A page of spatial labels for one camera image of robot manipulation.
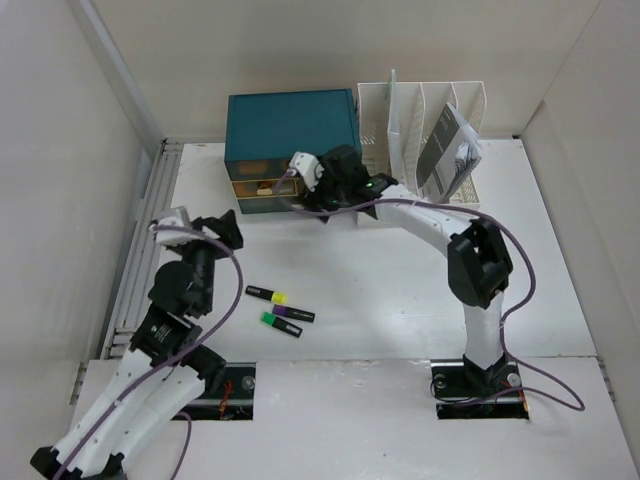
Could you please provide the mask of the green cap black highlighter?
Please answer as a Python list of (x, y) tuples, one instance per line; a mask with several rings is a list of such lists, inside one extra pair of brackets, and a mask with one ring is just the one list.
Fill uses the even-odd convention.
[(283, 318), (280, 318), (279, 316), (269, 312), (264, 312), (260, 320), (263, 324), (294, 338), (300, 338), (303, 332), (303, 329), (301, 327), (296, 326), (291, 322), (288, 322)]

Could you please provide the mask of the yellow cap black highlighter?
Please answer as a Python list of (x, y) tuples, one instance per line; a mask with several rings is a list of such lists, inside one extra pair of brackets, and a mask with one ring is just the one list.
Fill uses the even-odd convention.
[(245, 294), (278, 305), (284, 305), (287, 302), (287, 295), (283, 292), (253, 285), (248, 285), (245, 288)]

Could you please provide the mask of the purple cap black highlighter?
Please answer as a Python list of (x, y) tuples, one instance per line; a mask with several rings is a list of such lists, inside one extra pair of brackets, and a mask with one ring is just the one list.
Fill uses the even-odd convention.
[(316, 318), (316, 314), (313, 312), (281, 304), (274, 304), (271, 313), (278, 317), (307, 323), (313, 323)]

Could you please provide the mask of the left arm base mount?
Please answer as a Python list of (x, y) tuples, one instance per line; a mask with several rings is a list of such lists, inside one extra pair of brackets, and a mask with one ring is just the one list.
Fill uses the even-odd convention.
[(253, 419), (256, 388), (255, 363), (230, 363), (222, 379), (181, 408), (193, 421), (245, 421)]

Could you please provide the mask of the teal desktop drawer cabinet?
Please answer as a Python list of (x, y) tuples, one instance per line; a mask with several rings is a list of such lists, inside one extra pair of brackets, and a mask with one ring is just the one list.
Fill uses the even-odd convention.
[(293, 155), (361, 150), (350, 89), (237, 94), (228, 98), (224, 165), (243, 214), (283, 212), (272, 193)]

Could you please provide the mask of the clear mesh document pouch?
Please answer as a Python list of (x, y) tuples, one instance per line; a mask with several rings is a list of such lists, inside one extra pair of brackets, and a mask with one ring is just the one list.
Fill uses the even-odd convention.
[(392, 69), (390, 79), (387, 83), (388, 99), (388, 122), (387, 122), (387, 144), (389, 153), (390, 175), (399, 184), (403, 183), (403, 154), (401, 141), (401, 127), (399, 121), (399, 101), (397, 98), (397, 76), (396, 70)]

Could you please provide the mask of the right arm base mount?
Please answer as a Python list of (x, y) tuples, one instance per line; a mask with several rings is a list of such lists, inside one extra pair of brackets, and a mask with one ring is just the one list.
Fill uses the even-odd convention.
[(518, 366), (502, 357), (488, 370), (466, 358), (432, 361), (430, 392), (439, 420), (528, 420)]

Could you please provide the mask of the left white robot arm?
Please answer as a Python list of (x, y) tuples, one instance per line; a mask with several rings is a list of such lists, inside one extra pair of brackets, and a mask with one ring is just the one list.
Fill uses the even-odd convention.
[(46, 479), (126, 478), (184, 406), (223, 387), (226, 362), (195, 322), (213, 309), (216, 262), (244, 245), (236, 214), (191, 219), (178, 207), (149, 230), (177, 257), (158, 268), (147, 313), (101, 395), (63, 438), (33, 454), (31, 466)]

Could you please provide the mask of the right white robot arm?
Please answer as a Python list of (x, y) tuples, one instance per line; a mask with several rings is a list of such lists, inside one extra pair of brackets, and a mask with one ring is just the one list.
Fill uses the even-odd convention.
[(500, 319), (513, 271), (496, 223), (461, 207), (430, 204), (395, 178), (370, 174), (361, 154), (349, 145), (320, 157), (297, 152), (289, 169), (304, 184), (299, 202), (321, 221), (332, 212), (363, 213), (404, 229), (445, 257), (447, 283), (465, 318), (463, 381), (474, 396), (491, 394), (507, 365)]

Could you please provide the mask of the grey Canon setup guide booklet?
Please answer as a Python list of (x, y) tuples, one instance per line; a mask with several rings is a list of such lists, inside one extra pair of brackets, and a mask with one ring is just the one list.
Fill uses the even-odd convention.
[(416, 187), (431, 203), (448, 203), (482, 159), (479, 136), (447, 102), (417, 161)]

